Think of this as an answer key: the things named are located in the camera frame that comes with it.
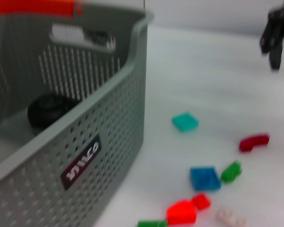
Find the white table surface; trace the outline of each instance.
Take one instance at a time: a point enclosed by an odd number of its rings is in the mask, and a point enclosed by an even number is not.
[[[242,175],[208,193],[213,206],[194,226],[220,227],[216,209],[226,206],[252,227],[284,227],[284,50],[273,74],[258,40],[149,28],[144,144],[95,227],[164,219],[168,206],[196,194],[190,167],[215,166],[221,174],[234,160]],[[187,111],[200,126],[183,134],[171,118]],[[270,133],[269,146],[239,153],[240,139],[259,132]]]

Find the plastic brick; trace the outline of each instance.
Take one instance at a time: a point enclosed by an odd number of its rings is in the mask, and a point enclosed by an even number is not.
[[[205,210],[210,207],[211,202],[204,193],[196,195],[192,199],[192,203],[197,207],[198,210]]]
[[[173,117],[172,122],[182,132],[190,131],[199,126],[199,121],[189,113]]]
[[[245,218],[238,217],[231,209],[220,209],[217,213],[217,219],[228,227],[250,227]]]
[[[139,221],[138,227],[167,227],[167,221],[165,220]]]
[[[237,176],[241,175],[241,173],[241,164],[240,162],[235,161],[223,171],[221,180],[224,183],[231,183],[237,178]]]
[[[251,152],[254,146],[266,146],[269,142],[268,134],[250,136],[241,140],[239,150],[241,152]]]
[[[167,210],[168,225],[195,223],[196,211],[191,201],[179,201]]]
[[[196,191],[216,191],[221,188],[214,167],[191,168],[190,177]]]

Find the logo label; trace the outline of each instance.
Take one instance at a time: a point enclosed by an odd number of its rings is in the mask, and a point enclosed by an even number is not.
[[[62,172],[61,180],[65,190],[68,190],[78,179],[78,177],[89,166],[92,160],[94,160],[100,150],[100,137],[97,135],[75,158],[75,160],[73,160],[73,162]]]

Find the dark red lego brick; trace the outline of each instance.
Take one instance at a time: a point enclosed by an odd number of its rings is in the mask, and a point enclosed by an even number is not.
[[[268,134],[250,136],[241,140],[239,149],[241,152],[251,152],[254,146],[267,146],[269,142]]]

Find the basket handle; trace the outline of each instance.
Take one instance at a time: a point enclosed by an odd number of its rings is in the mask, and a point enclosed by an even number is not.
[[[75,0],[0,0],[0,15],[25,13],[73,17],[75,3]]]

